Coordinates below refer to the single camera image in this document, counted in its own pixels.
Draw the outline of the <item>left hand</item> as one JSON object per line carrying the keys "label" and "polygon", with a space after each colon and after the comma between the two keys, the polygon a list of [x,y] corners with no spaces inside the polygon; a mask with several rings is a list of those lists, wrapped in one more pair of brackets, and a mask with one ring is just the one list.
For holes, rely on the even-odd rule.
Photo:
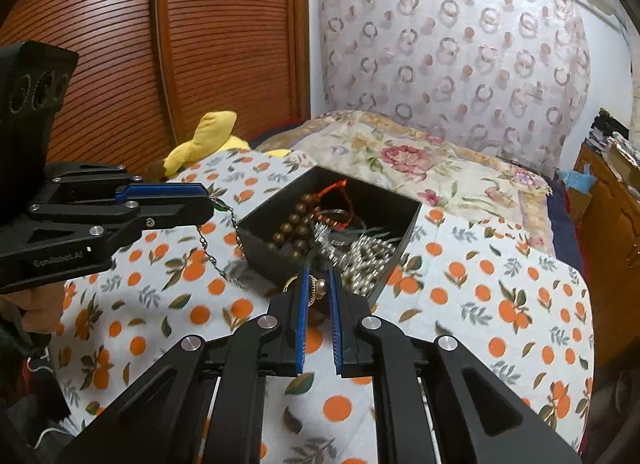
{"label": "left hand", "polygon": [[63,282],[25,289],[1,296],[1,317],[11,320],[10,306],[22,309],[21,325],[27,333],[50,334],[63,314]]}

